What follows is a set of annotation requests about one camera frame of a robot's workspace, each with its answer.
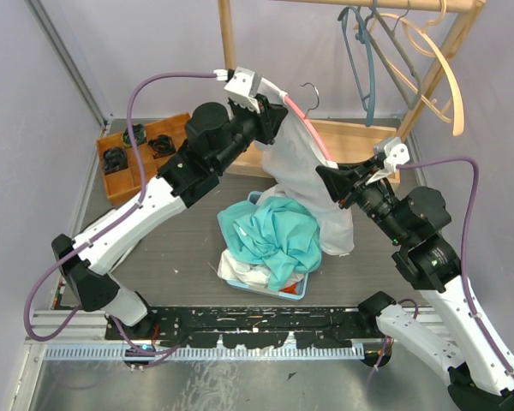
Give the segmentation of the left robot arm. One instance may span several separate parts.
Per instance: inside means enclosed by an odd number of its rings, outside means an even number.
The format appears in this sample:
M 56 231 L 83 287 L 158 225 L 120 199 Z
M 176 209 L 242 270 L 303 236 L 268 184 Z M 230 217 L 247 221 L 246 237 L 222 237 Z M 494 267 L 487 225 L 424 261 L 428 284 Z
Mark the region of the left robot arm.
M 123 323 L 135 339 L 149 337 L 154 318 L 146 301 L 121 285 L 111 267 L 161 223 L 185 211 L 219 184 L 232 163 L 258 141 L 270 145 L 289 111 L 257 94 L 255 110 L 231 100 L 204 103 L 184 125 L 186 138 L 135 197 L 74 239 L 56 237 L 51 246 L 59 270 L 87 312 L 102 310 Z

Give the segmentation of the pink hanger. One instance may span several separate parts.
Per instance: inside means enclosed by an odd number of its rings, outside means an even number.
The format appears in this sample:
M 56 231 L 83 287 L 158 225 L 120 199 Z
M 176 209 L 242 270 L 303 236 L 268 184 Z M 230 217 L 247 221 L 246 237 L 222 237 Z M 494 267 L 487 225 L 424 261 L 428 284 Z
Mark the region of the pink hanger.
M 291 99 L 286 91 L 278 93 L 284 107 L 288 109 L 281 135 L 295 158 L 305 164 L 324 165 L 337 168 L 325 142 L 316 127 L 308 120 L 302 109 Z

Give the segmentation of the beige wooden hanger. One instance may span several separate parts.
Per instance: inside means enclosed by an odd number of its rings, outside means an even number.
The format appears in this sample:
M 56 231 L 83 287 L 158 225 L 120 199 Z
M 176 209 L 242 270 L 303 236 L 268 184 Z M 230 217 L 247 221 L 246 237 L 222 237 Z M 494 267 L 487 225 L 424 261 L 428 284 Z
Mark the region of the beige wooden hanger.
M 423 27 L 415 26 L 413 22 L 408 21 L 402 15 L 394 15 L 394 14 L 380 13 L 380 12 L 379 13 L 383 18 L 387 17 L 389 19 L 394 20 L 396 23 L 402 22 L 405 35 L 406 35 L 408 41 L 411 43 L 411 45 L 416 50 L 418 50 L 422 55 L 425 55 L 428 57 L 433 57 L 440 64 L 440 67 L 441 67 L 442 71 L 444 72 L 444 75 L 447 79 L 447 83 L 448 83 L 450 91 L 451 91 L 451 99 L 448 101 L 448 103 L 445 105 L 445 107 L 442 110 L 439 110 L 436 107 L 435 103 L 424 95 L 424 89 L 423 89 L 421 101 L 419 103 L 424 103 L 443 122 L 451 123 L 452 124 L 452 135 L 459 136 L 463 133 L 463 130 L 464 130 L 464 109 L 463 109 L 462 94 L 461 94 L 459 85 L 457 83 L 456 76 L 454 75 L 454 73 L 451 69 L 451 66 L 448 63 L 446 57 L 440 51 L 439 47 L 431 40 L 431 38 L 427 34 L 427 30 L 430 26 L 437 26 L 445 19 L 445 14 L 447 13 L 447 1 L 440 1 L 439 4 L 440 4 L 439 17 L 436 18 L 435 20 L 427 21 Z M 374 27 L 376 26 L 377 23 L 378 22 L 374 21 L 371 24 L 372 30 L 374 29 Z M 411 36 L 409 35 L 408 27 L 411 27 L 415 31 L 416 34 L 418 34 L 422 39 L 425 40 L 425 42 L 430 47 L 430 51 L 426 51 L 425 49 L 422 49 L 411 38 Z M 404 83 L 407 83 L 410 81 L 399 68 L 396 67 L 395 71 L 397 72 L 397 74 L 401 74 L 403 76 Z M 406 86 L 405 91 L 407 94 L 409 94 L 411 97 L 413 97 L 414 92 L 416 91 L 416 84 L 415 85 L 413 84 L 413 86 Z

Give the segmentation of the white t shirt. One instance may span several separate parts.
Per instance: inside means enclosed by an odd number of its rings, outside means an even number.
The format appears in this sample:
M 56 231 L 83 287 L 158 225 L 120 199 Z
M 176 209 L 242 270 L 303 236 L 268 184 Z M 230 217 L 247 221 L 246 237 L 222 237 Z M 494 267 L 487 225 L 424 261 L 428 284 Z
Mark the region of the white t shirt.
M 235 281 L 258 288 L 267 288 L 278 291 L 299 283 L 305 275 L 293 272 L 284 279 L 277 279 L 271 269 L 266 265 L 251 265 L 241 262 L 225 249 L 218 263 L 218 276 L 225 281 Z

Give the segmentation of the grey metal hanger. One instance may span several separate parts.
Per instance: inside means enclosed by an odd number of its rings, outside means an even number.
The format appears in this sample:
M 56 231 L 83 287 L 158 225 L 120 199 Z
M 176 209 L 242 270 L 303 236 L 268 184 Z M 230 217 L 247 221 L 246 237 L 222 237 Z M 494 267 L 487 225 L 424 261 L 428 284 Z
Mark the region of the grey metal hanger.
M 387 74 L 389 74 L 389 76 L 391 77 L 391 81 L 397 88 L 397 90 L 398 90 L 399 94 L 401 95 L 403 101 L 405 102 L 407 108 L 409 110 L 412 110 L 421 101 L 421 96 L 422 96 L 422 91 L 423 91 L 421 77 L 417 73 L 415 65 L 413 64 L 412 60 L 409 58 L 406 50 L 404 49 L 404 47 L 401 45 L 401 43 L 397 39 L 397 36 L 395 34 L 395 29 L 390 28 L 387 25 L 387 23 L 385 22 L 384 18 L 380 15 L 380 13 L 378 11 L 378 1 L 377 0 L 372 1 L 372 6 L 370 8 L 370 15 L 366 19 L 366 21 L 371 21 L 371 20 L 374 20 L 380 24 L 383 31 L 387 34 L 392 45 L 396 49 L 398 55 L 402 58 L 403 62 L 405 63 L 407 69 L 409 70 L 409 73 L 416 81 L 416 91 L 414 92 L 414 96 L 411 97 L 409 94 L 406 93 L 405 87 L 413 86 L 413 83 L 411 81 L 409 81 L 407 83 L 403 82 L 403 76 L 401 74 L 397 74 L 397 72 L 395 71 L 396 67 L 392 63 L 389 62 L 389 60 L 386 57 L 386 54 L 382 51 L 377 40 L 372 35 L 372 28 L 368 27 L 368 37 L 369 37 L 371 46 L 373 47 L 375 53 L 377 54 L 378 58 L 380 59 Z

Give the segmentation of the orange t shirt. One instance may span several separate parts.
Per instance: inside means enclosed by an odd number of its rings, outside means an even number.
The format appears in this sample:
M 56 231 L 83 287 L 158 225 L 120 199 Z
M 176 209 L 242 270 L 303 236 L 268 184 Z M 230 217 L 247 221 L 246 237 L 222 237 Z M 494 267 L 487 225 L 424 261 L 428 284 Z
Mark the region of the orange t shirt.
M 280 289 L 282 293 L 288 294 L 288 295 L 300 295 L 302 289 L 302 283 L 292 283 L 288 287 L 284 287 Z

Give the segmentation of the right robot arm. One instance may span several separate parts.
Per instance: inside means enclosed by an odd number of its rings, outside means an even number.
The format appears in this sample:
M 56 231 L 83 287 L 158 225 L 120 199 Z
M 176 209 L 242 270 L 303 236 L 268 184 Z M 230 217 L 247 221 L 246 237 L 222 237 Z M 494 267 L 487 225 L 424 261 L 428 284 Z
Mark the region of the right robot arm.
M 461 249 L 441 235 L 451 222 L 441 192 L 426 186 L 398 199 L 380 177 L 385 155 L 316 172 L 332 201 L 342 209 L 358 206 L 391 240 L 392 259 L 402 277 L 425 298 L 448 330 L 447 342 L 411 318 L 384 292 L 360 303 L 358 325 L 368 337 L 383 334 L 401 343 L 442 378 L 461 410 L 514 410 L 514 354 L 502 341 L 471 287 L 467 240 L 479 182 L 479 166 L 468 156 L 443 158 L 441 164 L 466 162 L 473 171 Z

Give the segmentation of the grey blue hanger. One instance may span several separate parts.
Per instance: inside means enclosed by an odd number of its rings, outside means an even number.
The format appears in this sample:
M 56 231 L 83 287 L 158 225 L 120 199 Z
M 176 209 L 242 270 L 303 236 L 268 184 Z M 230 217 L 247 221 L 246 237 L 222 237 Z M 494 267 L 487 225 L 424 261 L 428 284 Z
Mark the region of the grey blue hanger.
M 353 40 L 350 40 L 349 23 L 353 17 L 356 24 L 356 32 L 353 34 Z M 364 125 L 371 127 L 374 124 L 375 108 L 376 108 L 376 78 L 374 67 L 374 53 L 372 51 L 371 37 L 367 28 L 367 23 L 362 17 L 361 11 L 355 6 L 345 6 L 338 15 L 338 23 L 346 55 L 353 79 L 356 86 L 357 97 L 359 98 L 361 108 L 365 113 Z M 361 71 L 356 64 L 355 53 L 352 44 L 357 42 L 362 46 L 365 55 L 365 69 Z

